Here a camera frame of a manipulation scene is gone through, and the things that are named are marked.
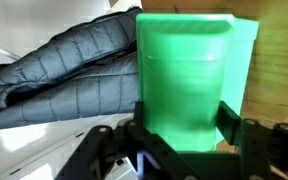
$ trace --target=dark gray puffer jacket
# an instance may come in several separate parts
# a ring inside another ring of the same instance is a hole
[[[74,26],[4,67],[0,129],[133,112],[141,12],[132,8]]]

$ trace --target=wooden surface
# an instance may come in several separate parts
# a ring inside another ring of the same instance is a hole
[[[231,13],[260,23],[242,116],[265,125],[288,116],[288,0],[142,0],[149,13]]]

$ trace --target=green container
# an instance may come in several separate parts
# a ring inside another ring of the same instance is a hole
[[[176,151],[214,150],[232,15],[140,14],[136,19],[144,126]]]

